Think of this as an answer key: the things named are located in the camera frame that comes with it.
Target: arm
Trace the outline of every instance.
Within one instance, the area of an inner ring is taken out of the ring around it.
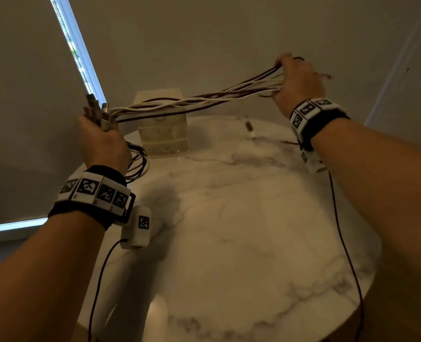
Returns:
[[[78,119],[88,167],[126,173],[131,156],[116,130]],[[52,216],[0,264],[0,341],[69,341],[93,272],[104,228],[80,211]]]
[[[290,54],[279,61],[285,82],[274,100],[285,116],[306,99],[325,97],[310,63]],[[312,145],[383,241],[421,271],[421,149],[347,119],[327,124]]]

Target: marble tabletop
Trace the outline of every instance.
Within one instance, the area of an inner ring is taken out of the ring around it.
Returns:
[[[150,338],[157,342],[316,342],[356,310],[327,172],[310,174],[298,147],[282,143],[295,140],[290,129],[251,120],[251,139],[244,123],[188,118],[190,152],[151,160],[150,171],[131,184],[136,204],[152,211],[156,237],[138,251],[114,250],[92,327],[101,340],[141,341],[155,297],[163,310]],[[126,138],[140,143],[138,132]],[[380,242],[339,188],[336,196],[365,294]],[[105,235],[79,317],[84,327],[120,231],[112,226]]]

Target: wristband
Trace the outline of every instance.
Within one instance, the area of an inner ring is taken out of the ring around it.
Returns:
[[[327,98],[308,99],[293,110],[290,123],[299,143],[306,151],[313,151],[311,139],[332,120],[350,119],[340,105]]]
[[[131,196],[128,208],[125,209]],[[107,230],[114,222],[128,222],[135,195],[126,187],[123,175],[106,166],[91,166],[71,175],[57,195],[49,217],[81,211],[93,217]]]

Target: black wristband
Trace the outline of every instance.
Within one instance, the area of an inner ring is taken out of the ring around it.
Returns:
[[[311,118],[301,132],[304,150],[313,151],[311,139],[331,121],[341,118],[350,119],[347,114],[339,109],[325,110]]]
[[[102,175],[126,187],[126,180],[123,175],[111,167],[95,165],[91,166],[86,171]],[[107,230],[117,220],[117,216],[112,212],[103,210],[90,204],[70,200],[57,202],[49,212],[48,217],[50,218],[53,215],[72,211],[81,211],[86,213],[90,217],[94,218],[97,222],[99,222],[105,230]]]

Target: hand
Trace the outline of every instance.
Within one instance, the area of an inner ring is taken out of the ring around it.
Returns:
[[[272,98],[283,115],[290,118],[293,109],[306,99],[326,97],[322,77],[331,79],[328,74],[317,74],[310,62],[294,59],[291,53],[283,54],[275,62],[283,66],[282,91],[274,92]]]
[[[89,108],[84,108],[89,115]],[[114,168],[125,176],[131,162],[131,152],[120,133],[117,122],[112,120],[111,130],[104,132],[84,115],[77,117],[80,129],[80,148],[83,160],[90,168],[103,165]]]

